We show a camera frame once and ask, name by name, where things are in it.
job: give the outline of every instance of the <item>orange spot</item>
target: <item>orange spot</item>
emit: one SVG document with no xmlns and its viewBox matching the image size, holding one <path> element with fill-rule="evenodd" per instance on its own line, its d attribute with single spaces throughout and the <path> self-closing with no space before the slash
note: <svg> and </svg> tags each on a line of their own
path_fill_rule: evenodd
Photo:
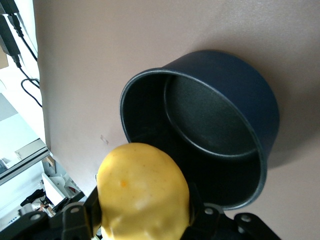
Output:
<svg viewBox="0 0 320 240">
<path fill-rule="evenodd" d="M 125 188 L 127 185 L 128 185 L 128 183 L 127 183 L 127 181 L 121 181 L 120 182 L 120 185 L 121 185 L 121 187 L 123 187 L 123 188 Z"/>
</svg>

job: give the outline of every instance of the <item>yellow object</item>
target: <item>yellow object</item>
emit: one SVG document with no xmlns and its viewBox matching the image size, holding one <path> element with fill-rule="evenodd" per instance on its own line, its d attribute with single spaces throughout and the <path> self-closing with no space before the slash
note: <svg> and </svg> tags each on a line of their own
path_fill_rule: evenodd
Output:
<svg viewBox="0 0 320 240">
<path fill-rule="evenodd" d="M 156 147 L 115 148 L 96 182 L 104 239 L 179 240 L 189 225 L 187 182 L 174 160 Z"/>
</svg>

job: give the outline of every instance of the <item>beige tabletop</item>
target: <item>beige tabletop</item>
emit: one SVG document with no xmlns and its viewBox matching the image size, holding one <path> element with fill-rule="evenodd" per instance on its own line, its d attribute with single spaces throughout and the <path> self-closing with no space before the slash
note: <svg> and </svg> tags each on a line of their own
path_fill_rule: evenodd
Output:
<svg viewBox="0 0 320 240">
<path fill-rule="evenodd" d="M 128 80 L 221 50 L 265 77 L 281 118 L 262 194 L 227 214 L 254 213 L 283 239 L 319 239 L 318 0 L 35 0 L 34 12 L 47 145 L 87 195 L 105 155 L 127 142 L 119 100 Z"/>
</svg>

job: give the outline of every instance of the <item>yellow fruit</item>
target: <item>yellow fruit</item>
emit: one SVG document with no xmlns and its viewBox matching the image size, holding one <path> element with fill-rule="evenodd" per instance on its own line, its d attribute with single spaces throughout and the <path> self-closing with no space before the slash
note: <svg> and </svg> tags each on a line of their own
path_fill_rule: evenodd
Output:
<svg viewBox="0 0 320 240">
<path fill-rule="evenodd" d="M 187 182 L 173 159 L 153 146 L 115 148 L 96 182 L 104 239 L 179 240 L 189 225 Z"/>
</svg>

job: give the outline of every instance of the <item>yellow potato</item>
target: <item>yellow potato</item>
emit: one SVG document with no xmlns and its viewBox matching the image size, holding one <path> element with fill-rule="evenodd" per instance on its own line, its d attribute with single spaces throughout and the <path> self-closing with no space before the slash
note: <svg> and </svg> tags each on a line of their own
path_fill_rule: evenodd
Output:
<svg viewBox="0 0 320 240">
<path fill-rule="evenodd" d="M 189 225 L 189 189 L 174 160 L 144 143 L 112 150 L 97 174 L 102 236 L 179 240 Z"/>
</svg>

